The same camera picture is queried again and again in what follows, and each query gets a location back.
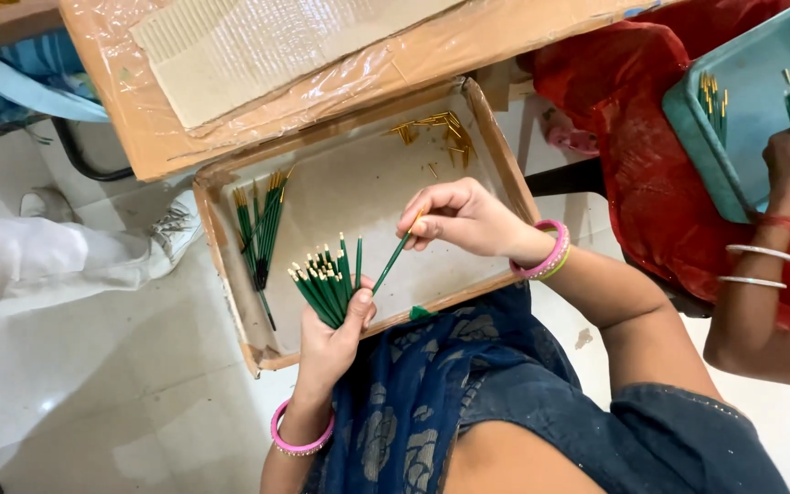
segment blue clothing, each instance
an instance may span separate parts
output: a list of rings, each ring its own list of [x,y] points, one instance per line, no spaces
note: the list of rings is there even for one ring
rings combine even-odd
[[[485,420],[534,432],[610,493],[787,492],[751,422],[712,398],[636,384],[600,410],[526,282],[362,342],[335,410],[305,492],[440,492],[450,445]]]

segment pink object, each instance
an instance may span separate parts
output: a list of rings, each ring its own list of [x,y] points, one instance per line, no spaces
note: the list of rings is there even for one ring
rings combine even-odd
[[[542,231],[556,230],[558,235],[556,237],[556,243],[554,244],[554,250],[551,251],[548,258],[544,259],[542,264],[538,264],[532,269],[523,269],[514,263],[512,259],[508,261],[511,265],[511,272],[525,279],[546,278],[559,266],[560,262],[569,251],[569,229],[567,229],[563,223],[557,220],[541,220],[535,223],[534,226],[536,229]]]
[[[548,131],[548,144],[560,150],[572,150],[585,156],[599,156],[596,134],[587,130],[554,127]]]
[[[273,437],[273,443],[277,445],[279,451],[289,456],[315,455],[326,443],[328,443],[328,440],[331,439],[331,435],[335,430],[335,414],[331,414],[331,422],[328,423],[328,428],[322,432],[322,437],[320,437],[319,440],[306,446],[292,446],[279,437],[279,420],[285,413],[285,409],[288,408],[288,402],[290,401],[291,399],[285,400],[283,404],[277,408],[277,411],[273,413],[273,419],[270,420],[270,436]]]

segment silver bangle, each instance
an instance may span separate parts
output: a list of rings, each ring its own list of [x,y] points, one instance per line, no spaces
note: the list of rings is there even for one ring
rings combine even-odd
[[[725,247],[725,249],[727,249],[727,252],[754,252],[756,254],[765,254],[767,256],[773,256],[774,258],[784,259],[786,262],[790,263],[790,254],[767,249],[766,247],[757,247],[757,245],[732,244]]]
[[[748,283],[750,285],[772,286],[773,288],[786,289],[788,286],[778,281],[767,281],[766,279],[743,278],[742,276],[719,276],[719,281],[734,281],[735,283]]]

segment white tiled floor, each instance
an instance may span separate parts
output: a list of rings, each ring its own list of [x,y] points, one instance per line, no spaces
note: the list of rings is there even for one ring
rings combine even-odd
[[[531,98],[497,114],[527,173],[567,163],[543,143],[546,109]],[[48,123],[33,130],[53,137]],[[123,166],[110,130],[80,132],[92,135],[97,166]],[[134,227],[159,216],[184,180],[101,185],[73,171],[56,144],[40,146],[25,132],[0,138],[0,216],[16,213],[26,188],[54,183],[92,227]],[[604,199],[572,194],[537,204],[543,216],[565,220],[581,246],[620,257]],[[608,406],[598,331],[545,286],[535,285],[533,295],[534,313],[565,347],[587,394]],[[687,322],[702,346],[708,322]],[[585,329],[589,342],[579,336]],[[0,320],[0,482],[18,494],[257,492],[269,417],[291,394],[296,373],[293,366],[250,378],[218,276],[198,242],[169,277],[138,292]],[[790,484],[790,387],[713,376],[755,421]]]

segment white pants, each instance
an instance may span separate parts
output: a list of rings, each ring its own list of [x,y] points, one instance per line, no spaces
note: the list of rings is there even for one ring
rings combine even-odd
[[[170,268],[147,234],[43,218],[0,219],[0,316],[105,290],[135,290]]]

